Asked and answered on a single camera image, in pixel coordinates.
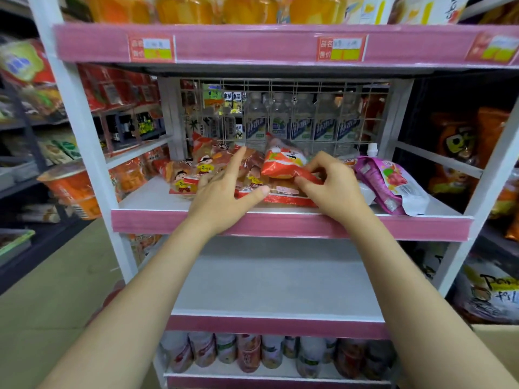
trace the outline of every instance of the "white spout cap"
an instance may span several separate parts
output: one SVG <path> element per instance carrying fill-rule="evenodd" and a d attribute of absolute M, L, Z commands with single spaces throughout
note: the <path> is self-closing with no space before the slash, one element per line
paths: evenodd
<path fill-rule="evenodd" d="M 378 154 L 377 143 L 370 143 L 367 145 L 367 156 L 376 157 Z"/>

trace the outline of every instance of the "forearm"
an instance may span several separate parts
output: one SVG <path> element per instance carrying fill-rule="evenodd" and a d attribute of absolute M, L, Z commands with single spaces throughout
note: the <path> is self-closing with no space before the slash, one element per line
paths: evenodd
<path fill-rule="evenodd" d="M 178 293 L 206 242 L 194 224 L 182 223 L 40 388 L 140 387 Z"/>
<path fill-rule="evenodd" d="M 370 209 L 343 222 L 366 267 L 406 375 L 420 388 L 519 385 Z"/>

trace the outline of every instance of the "floor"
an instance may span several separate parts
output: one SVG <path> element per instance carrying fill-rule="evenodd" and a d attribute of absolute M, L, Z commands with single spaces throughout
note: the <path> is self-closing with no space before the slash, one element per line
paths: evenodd
<path fill-rule="evenodd" d="M 102 220 L 96 220 L 0 296 L 0 380 L 33 389 L 83 331 L 121 279 Z M 158 389 L 151 368 L 142 389 Z"/>

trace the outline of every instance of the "price tag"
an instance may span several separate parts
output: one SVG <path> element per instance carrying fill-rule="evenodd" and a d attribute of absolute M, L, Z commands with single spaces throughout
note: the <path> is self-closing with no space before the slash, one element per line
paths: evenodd
<path fill-rule="evenodd" d="M 517 49 L 519 38 L 480 32 L 470 47 L 467 61 L 510 64 Z"/>
<path fill-rule="evenodd" d="M 175 38 L 164 34 L 130 34 L 128 47 L 132 62 L 176 63 Z"/>
<path fill-rule="evenodd" d="M 367 34 L 317 38 L 317 61 L 364 61 Z"/>

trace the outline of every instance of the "white metal post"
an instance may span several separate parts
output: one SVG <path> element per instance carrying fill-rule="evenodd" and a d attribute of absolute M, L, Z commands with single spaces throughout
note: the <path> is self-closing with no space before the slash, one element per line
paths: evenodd
<path fill-rule="evenodd" d="M 386 104 L 386 125 L 380 137 L 378 156 L 385 160 L 392 160 L 395 145 L 404 121 L 407 103 L 411 96 L 414 79 L 394 79 L 388 95 L 389 104 Z"/>
<path fill-rule="evenodd" d="M 433 285 L 441 295 L 449 291 L 465 257 L 469 254 L 476 237 L 485 223 L 490 210 L 510 176 L 519 157 L 519 98 L 516 100 L 503 133 L 483 170 L 480 182 L 465 210 L 466 216 L 474 217 L 470 228 L 469 240 L 463 243 L 450 243 L 443 261 L 433 278 Z"/>
<path fill-rule="evenodd" d="M 160 102 L 164 114 L 164 126 L 169 141 L 169 155 L 173 160 L 183 160 L 187 156 L 186 132 L 182 119 L 182 93 L 179 78 L 157 78 Z"/>
<path fill-rule="evenodd" d="M 63 23 L 58 0 L 29 0 L 29 5 L 107 226 L 122 276 L 125 282 L 128 282 L 137 274 L 137 264 L 133 258 L 128 238 L 112 231 L 111 212 L 112 209 L 119 208 L 119 204 L 99 144 L 94 120 L 90 114 L 87 97 L 76 66 L 63 63 L 56 56 L 52 26 Z"/>

